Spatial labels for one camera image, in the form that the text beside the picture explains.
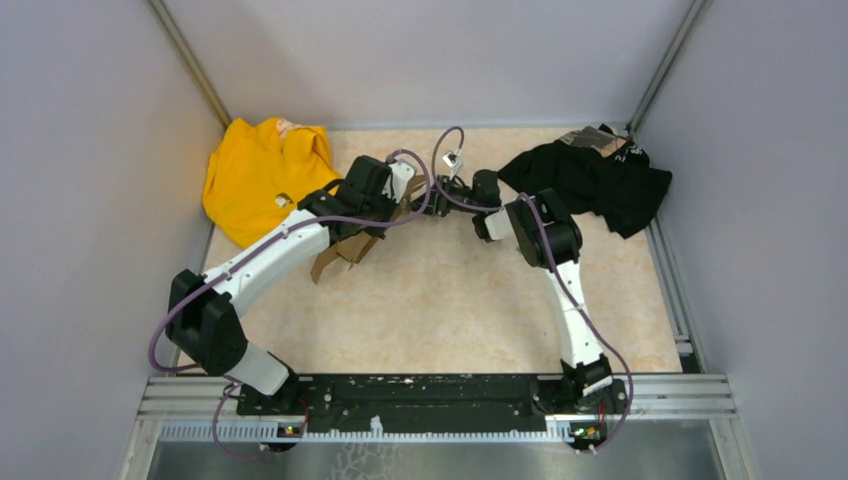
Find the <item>brown cardboard box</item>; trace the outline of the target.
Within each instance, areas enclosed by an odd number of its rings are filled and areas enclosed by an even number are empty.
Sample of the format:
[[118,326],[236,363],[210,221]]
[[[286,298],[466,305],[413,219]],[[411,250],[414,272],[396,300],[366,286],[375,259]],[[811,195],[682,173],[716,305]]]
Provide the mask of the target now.
[[[427,185],[423,175],[415,175],[407,185],[400,203],[389,217],[390,222],[406,219],[414,208],[411,206],[412,194]],[[337,260],[343,260],[349,268],[359,264],[373,247],[385,237],[385,231],[371,233],[369,227],[358,231],[354,236],[334,243],[318,254],[310,269],[310,278],[317,285],[324,270]]]

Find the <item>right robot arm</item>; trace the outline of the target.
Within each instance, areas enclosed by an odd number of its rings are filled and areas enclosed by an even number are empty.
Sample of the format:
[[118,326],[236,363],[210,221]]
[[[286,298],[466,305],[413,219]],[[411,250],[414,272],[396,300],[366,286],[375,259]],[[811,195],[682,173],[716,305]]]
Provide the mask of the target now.
[[470,213],[475,233],[485,242],[517,241],[526,263],[545,271],[559,331],[563,398],[576,412],[590,411],[612,385],[609,360],[590,325],[580,278],[582,233],[558,195],[548,189],[504,204],[498,174],[480,170],[467,185],[448,175],[436,177],[428,192],[412,201],[413,210],[444,217]]

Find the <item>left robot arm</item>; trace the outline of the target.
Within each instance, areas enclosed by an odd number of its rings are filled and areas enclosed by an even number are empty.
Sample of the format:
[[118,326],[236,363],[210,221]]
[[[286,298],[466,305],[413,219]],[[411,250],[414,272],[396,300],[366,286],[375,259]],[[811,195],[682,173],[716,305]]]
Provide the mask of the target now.
[[404,161],[357,157],[344,178],[307,194],[232,259],[203,274],[178,274],[165,337],[207,374],[252,387],[277,414],[292,411],[300,399],[294,371],[248,340],[242,316],[296,267],[361,232],[383,233],[416,174]]

